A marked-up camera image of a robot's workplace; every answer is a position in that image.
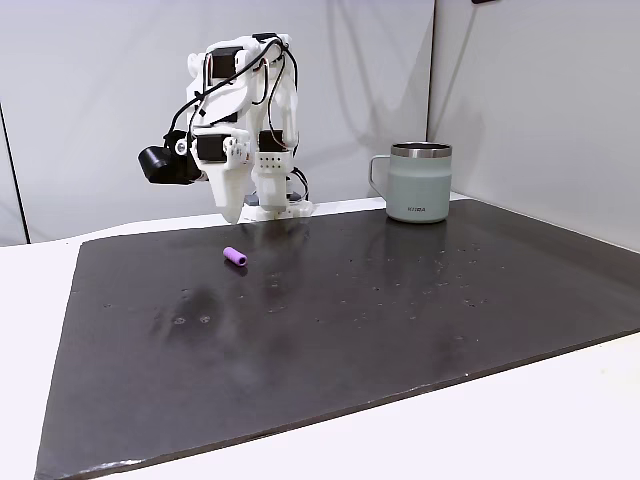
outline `mug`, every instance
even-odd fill
[[[434,223],[449,214],[451,146],[430,142],[396,143],[391,155],[369,161],[369,183],[387,202],[387,215],[401,222]],[[373,162],[389,158],[387,192],[373,181]]]

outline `mug handle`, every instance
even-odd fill
[[[376,182],[373,181],[373,161],[378,158],[390,158],[390,155],[376,155],[375,157],[372,157],[371,160],[369,160],[369,185],[371,185],[371,188],[373,188],[376,192],[378,192],[378,195],[384,198],[384,195],[382,194],[382,192],[378,190],[378,186],[376,185]]]

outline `white wall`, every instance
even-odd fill
[[[640,249],[639,19],[634,0],[438,1],[429,138],[453,145],[454,189]]]
[[[208,185],[154,186],[137,155],[185,101],[186,58],[292,35],[299,166],[313,201],[366,196],[366,164],[424,138],[433,0],[0,0],[0,92],[35,241],[215,211]]]
[[[0,123],[0,247],[20,245],[25,242],[6,137]]]

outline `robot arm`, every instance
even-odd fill
[[[186,184],[208,179],[225,219],[236,223],[251,172],[260,208],[276,216],[290,211],[287,175],[294,171],[298,143],[298,97],[297,66],[289,43],[288,35],[259,34],[191,54],[187,67],[194,80],[187,88],[187,104],[174,117],[175,124],[179,114],[187,112],[187,131],[174,131],[172,126],[164,148],[141,152],[149,181]],[[282,131],[271,123],[274,102],[281,110]],[[237,127],[245,115],[247,130]],[[268,130],[262,129],[265,117]],[[164,174],[158,176],[159,170]]]

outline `white table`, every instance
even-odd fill
[[[315,214],[383,207],[379,198],[352,200]],[[139,222],[0,249],[0,478],[33,478],[82,242],[224,224],[220,215]],[[115,478],[637,479],[639,436],[640,334]]]

